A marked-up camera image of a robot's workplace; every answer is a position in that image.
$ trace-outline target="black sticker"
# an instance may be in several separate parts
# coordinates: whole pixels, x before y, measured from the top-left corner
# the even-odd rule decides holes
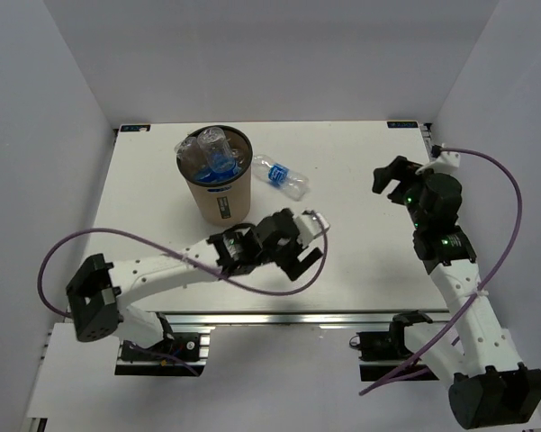
[[[148,132],[150,131],[149,124],[123,124],[120,127],[120,132]]]
[[[223,219],[228,219],[230,215],[230,206],[228,204],[228,198],[226,196],[221,196],[216,198],[218,200],[218,208],[220,209],[220,216]]]
[[[388,129],[417,129],[415,121],[387,121]]]

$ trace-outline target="beige bucket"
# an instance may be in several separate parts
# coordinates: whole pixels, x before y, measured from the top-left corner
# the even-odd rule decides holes
[[[211,127],[214,126],[202,128],[189,136],[198,137],[200,132]],[[179,157],[176,161],[202,216],[213,225],[230,227],[242,222],[250,212],[252,145],[240,130],[230,126],[216,125],[216,127],[224,131],[231,149],[238,149],[245,155],[245,162],[236,176],[220,183],[202,183],[194,180],[195,166],[185,164]]]

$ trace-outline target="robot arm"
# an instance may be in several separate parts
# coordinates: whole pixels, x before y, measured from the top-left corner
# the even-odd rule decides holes
[[[248,226],[246,232],[228,229],[187,247],[181,252],[183,261],[160,255],[108,263],[102,254],[90,256],[67,287],[77,339],[91,342],[114,334],[140,347],[167,342],[172,329],[166,319],[137,308],[134,302],[178,286],[216,282],[220,275],[247,275],[269,263],[277,264],[294,281],[322,257],[314,248],[299,260],[322,234],[322,227],[327,230],[329,224],[319,213],[294,217],[284,209],[257,226]]]
[[[414,224],[418,258],[445,299],[452,315],[477,295],[455,323],[464,354],[440,339],[422,360],[448,388],[450,407],[466,429],[527,422],[541,400],[541,371],[528,370],[505,338],[480,282],[476,254],[455,223],[462,204],[462,186],[450,174],[459,155],[438,151],[422,166],[397,157],[374,171],[373,191],[380,194],[391,180],[399,184],[388,195],[404,205]],[[396,351],[420,350],[438,328],[417,311],[394,317],[389,337]]]

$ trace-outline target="clear plastic bottle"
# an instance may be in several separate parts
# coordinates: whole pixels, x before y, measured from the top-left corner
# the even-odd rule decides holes
[[[198,145],[206,156],[211,170],[217,174],[227,174],[238,171],[236,160],[221,128],[208,128],[198,135]]]
[[[260,180],[269,182],[295,201],[300,201],[310,187],[308,177],[276,164],[266,155],[256,155],[252,159],[252,173]]]

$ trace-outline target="white panel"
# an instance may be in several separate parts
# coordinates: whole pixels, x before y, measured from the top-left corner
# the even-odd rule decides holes
[[[49,246],[92,220],[112,130],[40,0],[0,0],[0,431],[17,431],[53,321],[36,274]],[[56,257],[48,295],[78,244]]]
[[[414,228],[405,207],[372,193],[375,168],[387,166],[398,155],[428,160],[418,129],[388,129],[385,121],[229,125],[250,138],[256,153],[310,178],[311,192],[301,202],[253,178],[247,221],[259,223],[284,207],[322,212],[331,225],[324,273],[308,291],[292,297],[255,295],[222,282],[200,283],[148,297],[137,306],[149,311],[210,312],[446,308],[413,250]],[[120,133],[95,225],[128,230],[174,249],[220,232],[201,217],[176,168],[175,143],[202,126],[153,124],[149,132]],[[321,247],[320,240],[315,244]],[[95,235],[86,254],[96,253],[113,261],[157,251],[124,238]],[[302,286],[316,266],[296,283],[275,265],[240,279],[258,288],[287,291]]]
[[[433,118],[497,0],[46,0],[121,122]]]
[[[458,432],[439,382],[401,382],[360,398],[350,329],[216,328],[199,378],[115,376],[117,339],[80,344],[54,328],[29,415],[50,432]],[[540,426],[492,427],[484,432]]]
[[[524,220],[507,264],[491,282],[491,300],[530,368],[541,368],[541,1],[502,1],[436,121],[452,147],[489,153],[518,179]],[[463,223],[482,269],[506,245],[516,199],[490,164],[464,157]]]

